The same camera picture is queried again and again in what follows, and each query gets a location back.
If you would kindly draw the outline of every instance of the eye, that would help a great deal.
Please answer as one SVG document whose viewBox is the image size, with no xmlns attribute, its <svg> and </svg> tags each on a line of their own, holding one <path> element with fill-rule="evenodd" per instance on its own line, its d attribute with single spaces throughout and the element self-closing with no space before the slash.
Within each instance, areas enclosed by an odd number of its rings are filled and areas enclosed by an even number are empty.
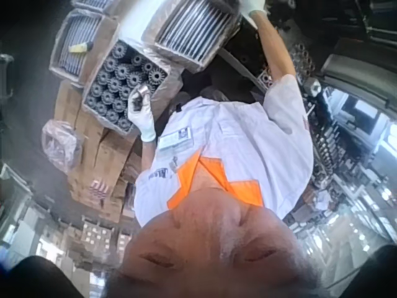
<svg viewBox="0 0 397 298">
<path fill-rule="evenodd" d="M 143 255 L 141 257 L 143 259 L 145 259 L 146 261 L 149 261 L 150 263 L 153 263 L 153 264 L 163 267 L 163 268 L 174 267 L 174 264 L 171 262 L 171 260 L 165 256 L 151 253 L 151 254 Z"/>
<path fill-rule="evenodd" d="M 268 258 L 269 256 L 275 254 L 275 250 L 258 250 L 258 251 L 250 251 L 246 254 L 245 261 L 246 262 L 256 262 L 263 259 Z"/>
</svg>

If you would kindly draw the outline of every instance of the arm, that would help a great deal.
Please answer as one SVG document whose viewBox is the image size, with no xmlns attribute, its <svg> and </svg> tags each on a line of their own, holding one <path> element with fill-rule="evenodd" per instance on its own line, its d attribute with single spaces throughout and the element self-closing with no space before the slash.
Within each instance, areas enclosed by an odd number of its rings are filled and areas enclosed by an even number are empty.
<svg viewBox="0 0 397 298">
<path fill-rule="evenodd" d="M 134 111 L 133 101 L 136 94 L 131 93 L 128 98 L 128 118 L 141 132 L 142 139 L 142 172 L 151 168 L 156 153 L 156 131 L 154 129 L 154 118 L 150 106 L 150 96 L 143 97 L 142 109 Z"/>
<path fill-rule="evenodd" d="M 262 47 L 269 63 L 274 81 L 285 75 L 296 76 L 295 68 L 290 54 L 285 47 L 279 33 L 270 23 L 264 11 L 252 11 L 249 16 L 253 19 L 258 28 Z"/>
<path fill-rule="evenodd" d="M 151 168 L 156 153 L 156 141 L 142 142 L 142 172 Z"/>
</svg>

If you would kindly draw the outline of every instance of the work uniform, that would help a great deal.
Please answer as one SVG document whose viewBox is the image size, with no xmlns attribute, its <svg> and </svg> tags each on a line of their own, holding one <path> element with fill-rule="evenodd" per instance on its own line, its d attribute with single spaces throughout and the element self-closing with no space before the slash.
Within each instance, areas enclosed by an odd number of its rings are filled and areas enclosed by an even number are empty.
<svg viewBox="0 0 397 298">
<path fill-rule="evenodd" d="M 263 107 L 199 97 L 173 113 L 151 168 L 136 181 L 140 225 L 177 207 L 199 168 L 236 199 L 284 218 L 313 170 L 313 144 L 296 79 L 288 74 L 276 82 Z"/>
</svg>

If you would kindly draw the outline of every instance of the white shirt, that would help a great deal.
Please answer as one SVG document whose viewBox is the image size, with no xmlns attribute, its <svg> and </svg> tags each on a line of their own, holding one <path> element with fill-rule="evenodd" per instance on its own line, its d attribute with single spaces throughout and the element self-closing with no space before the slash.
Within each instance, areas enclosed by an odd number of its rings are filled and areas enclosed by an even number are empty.
<svg viewBox="0 0 397 298">
<path fill-rule="evenodd" d="M 173 113 L 151 168 L 136 181 L 141 226 L 169 210 L 167 202 L 181 187 L 177 171 L 198 151 L 221 159 L 229 182 L 257 181 L 264 206 L 284 218 L 313 170 L 313 144 L 296 79 L 288 74 L 276 82 L 263 107 L 199 97 Z"/>
</svg>

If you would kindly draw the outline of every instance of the metal part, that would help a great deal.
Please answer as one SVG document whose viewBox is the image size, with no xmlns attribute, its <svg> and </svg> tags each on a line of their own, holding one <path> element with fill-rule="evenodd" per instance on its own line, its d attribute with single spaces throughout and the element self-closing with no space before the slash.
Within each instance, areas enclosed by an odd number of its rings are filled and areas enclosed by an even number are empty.
<svg viewBox="0 0 397 298">
<path fill-rule="evenodd" d="M 122 59 L 122 58 L 124 58 L 125 54 L 127 54 L 127 49 L 128 49 L 128 46 L 125 43 L 119 41 L 114 46 L 114 48 L 112 50 L 112 55 L 116 59 Z"/>
<path fill-rule="evenodd" d="M 94 96 L 88 95 L 86 98 L 86 105 L 91 109 L 95 109 L 97 105 L 97 99 Z"/>
<path fill-rule="evenodd" d="M 151 85 L 151 84 L 149 84 L 149 85 L 147 85 L 148 86 L 148 89 L 149 89 L 149 91 L 150 91 L 150 93 L 153 95 L 155 92 L 156 92 L 156 90 L 157 90 L 157 88 L 158 88 L 158 86 L 154 86 L 154 85 Z"/>
<path fill-rule="evenodd" d="M 144 80 L 145 80 L 145 74 L 135 71 L 131 73 L 130 76 L 128 77 L 127 85 L 128 87 L 133 89 L 137 87 L 139 84 L 142 84 Z"/>
<path fill-rule="evenodd" d="M 120 88 L 120 91 L 119 91 L 118 93 L 119 93 L 119 95 L 120 95 L 120 99 L 121 99 L 121 100 L 127 101 L 127 100 L 128 100 L 128 97 L 129 97 L 130 94 L 131 94 L 131 88 L 128 87 L 128 86 L 122 86 L 122 87 Z"/>
<path fill-rule="evenodd" d="M 118 93 L 121 86 L 122 86 L 122 83 L 117 78 L 111 78 L 109 80 L 109 82 L 107 83 L 107 87 L 108 87 L 109 91 L 113 92 L 113 93 Z"/>
<path fill-rule="evenodd" d="M 155 68 L 149 72 L 148 77 L 151 85 L 158 86 L 166 79 L 166 73 L 160 68 Z"/>
<path fill-rule="evenodd" d="M 128 98 L 128 109 L 131 109 L 130 105 L 132 104 L 134 112 L 141 111 L 143 107 L 143 99 L 150 95 L 150 90 L 147 85 L 136 87 L 133 93 L 131 93 L 131 96 Z"/>
<path fill-rule="evenodd" d="M 111 79 L 110 73 L 108 73 L 106 70 L 101 70 L 98 72 L 97 75 L 97 82 L 101 85 L 107 85 L 107 82 Z"/>
<path fill-rule="evenodd" d="M 113 104 L 115 102 L 114 93 L 111 93 L 109 90 L 104 91 L 102 94 L 102 102 L 104 104 Z"/>
<path fill-rule="evenodd" d="M 70 53 L 69 48 L 82 43 L 92 43 L 99 22 L 100 17 L 86 16 L 80 13 L 76 13 L 75 16 L 69 18 L 69 24 L 66 29 L 67 33 L 63 39 L 58 57 L 58 66 L 60 68 L 63 68 L 72 75 L 80 75 L 86 54 Z"/>
<path fill-rule="evenodd" d="M 115 70 L 116 78 L 127 79 L 131 73 L 131 70 L 132 70 L 132 67 L 129 64 L 118 65 L 118 67 Z"/>
<path fill-rule="evenodd" d="M 77 0 L 76 4 L 84 8 L 87 8 L 88 6 L 102 12 L 112 2 L 113 0 Z"/>
<path fill-rule="evenodd" d="M 101 116 L 105 116 L 107 113 L 107 106 L 103 103 L 103 102 L 97 102 L 97 106 L 95 108 L 95 111 L 97 111 L 97 113 Z"/>
<path fill-rule="evenodd" d="M 187 0 L 176 9 L 158 43 L 197 63 L 202 62 L 233 16 L 206 0 Z"/>
<path fill-rule="evenodd" d="M 118 113 L 124 113 L 124 111 L 127 109 L 127 104 L 125 101 L 122 101 L 121 99 L 116 99 L 114 100 L 113 103 L 113 110 Z"/>
<path fill-rule="evenodd" d="M 132 65 L 135 68 L 139 68 L 139 69 L 142 67 L 142 64 L 143 64 L 144 61 L 145 61 L 145 58 L 142 55 L 140 55 L 140 54 L 135 55 L 131 59 Z"/>
<path fill-rule="evenodd" d="M 91 86 L 91 94 L 94 97 L 100 97 L 102 95 L 102 92 L 104 92 L 103 86 L 101 86 L 98 83 L 94 83 Z"/>
<path fill-rule="evenodd" d="M 153 65 L 152 62 L 147 61 L 147 62 L 145 62 L 145 63 L 142 65 L 142 71 L 143 71 L 144 73 L 149 73 L 149 72 L 152 71 L 153 69 L 154 69 L 154 65 Z"/>
<path fill-rule="evenodd" d="M 118 65 L 117 60 L 115 58 L 113 58 L 112 56 L 107 57 L 104 62 L 104 68 L 109 73 L 111 73 L 112 71 L 115 71 L 117 65 Z"/>
<path fill-rule="evenodd" d="M 118 113 L 113 110 L 109 110 L 106 113 L 106 119 L 109 120 L 111 123 L 116 124 L 119 118 L 120 116 L 118 115 Z"/>
<path fill-rule="evenodd" d="M 129 131 L 129 129 L 132 126 L 132 122 L 129 121 L 126 117 L 121 117 L 118 122 L 117 125 L 122 129 L 125 130 L 126 132 Z"/>
</svg>

